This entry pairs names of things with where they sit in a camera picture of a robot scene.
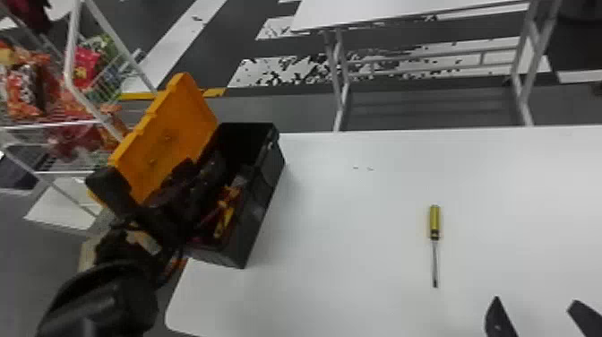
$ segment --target orange toolbox lid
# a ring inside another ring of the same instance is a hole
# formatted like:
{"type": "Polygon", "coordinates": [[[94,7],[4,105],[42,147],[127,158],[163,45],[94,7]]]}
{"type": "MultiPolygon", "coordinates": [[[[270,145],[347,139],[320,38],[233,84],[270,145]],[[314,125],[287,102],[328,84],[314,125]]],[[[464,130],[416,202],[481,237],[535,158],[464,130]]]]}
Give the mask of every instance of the orange toolbox lid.
{"type": "Polygon", "coordinates": [[[130,195],[141,204],[172,169],[197,161],[218,127],[202,92],[189,73],[178,73],[147,108],[140,123],[108,159],[127,179],[130,195]]]}

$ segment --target yellow screwdriver handle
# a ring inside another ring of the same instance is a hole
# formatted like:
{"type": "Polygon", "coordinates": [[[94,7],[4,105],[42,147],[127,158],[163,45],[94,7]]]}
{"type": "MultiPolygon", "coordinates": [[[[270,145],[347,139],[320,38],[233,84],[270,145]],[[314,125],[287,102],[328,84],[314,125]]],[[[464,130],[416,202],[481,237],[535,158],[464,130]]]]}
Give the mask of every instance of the yellow screwdriver handle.
{"type": "Polygon", "coordinates": [[[428,236],[431,238],[431,240],[438,240],[439,237],[441,236],[441,231],[440,231],[440,220],[441,220],[441,216],[440,216],[440,210],[441,208],[439,206],[437,206],[436,204],[431,206],[431,210],[429,213],[429,233],[428,236]]]}

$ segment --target white tabletop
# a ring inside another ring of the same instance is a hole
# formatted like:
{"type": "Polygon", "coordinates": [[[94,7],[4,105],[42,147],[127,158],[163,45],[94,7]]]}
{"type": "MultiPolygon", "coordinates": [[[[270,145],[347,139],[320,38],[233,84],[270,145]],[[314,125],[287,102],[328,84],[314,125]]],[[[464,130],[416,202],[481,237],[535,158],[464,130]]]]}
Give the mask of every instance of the white tabletop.
{"type": "Polygon", "coordinates": [[[297,9],[292,31],[319,30],[360,22],[406,16],[445,13],[516,0],[303,0],[297,9]]]}
{"type": "Polygon", "coordinates": [[[190,260],[167,326],[203,337],[521,336],[602,312],[602,126],[283,134],[248,267],[190,260]],[[440,289],[426,237],[442,207],[440,289]]]}

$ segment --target yellow floor stripe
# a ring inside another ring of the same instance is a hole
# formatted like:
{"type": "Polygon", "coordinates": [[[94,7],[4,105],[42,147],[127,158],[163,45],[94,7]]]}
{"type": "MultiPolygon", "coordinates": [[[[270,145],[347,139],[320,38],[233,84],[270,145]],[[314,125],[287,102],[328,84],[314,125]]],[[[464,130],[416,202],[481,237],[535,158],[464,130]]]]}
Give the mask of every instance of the yellow floor stripe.
{"type": "MultiPolygon", "coordinates": [[[[199,89],[205,98],[224,96],[226,88],[208,88],[199,89]]],[[[153,100],[155,95],[152,92],[125,92],[119,96],[119,100],[153,100]]]]}

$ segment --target black toolbox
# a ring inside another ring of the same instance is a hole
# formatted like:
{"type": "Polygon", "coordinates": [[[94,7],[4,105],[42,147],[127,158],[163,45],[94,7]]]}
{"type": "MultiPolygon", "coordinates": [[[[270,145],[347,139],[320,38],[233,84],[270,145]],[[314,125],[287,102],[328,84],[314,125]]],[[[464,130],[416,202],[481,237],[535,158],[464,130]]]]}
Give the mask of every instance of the black toolbox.
{"type": "Polygon", "coordinates": [[[163,248],[244,268],[285,165],[278,140],[272,123],[218,125],[180,73],[86,184],[163,248]]]}
{"type": "Polygon", "coordinates": [[[219,151],[227,163],[227,184],[238,174],[248,183],[236,204],[225,240],[217,245],[188,242],[186,252],[197,260],[245,268],[263,217],[270,205],[285,161],[273,124],[224,123],[206,147],[219,151]]]}

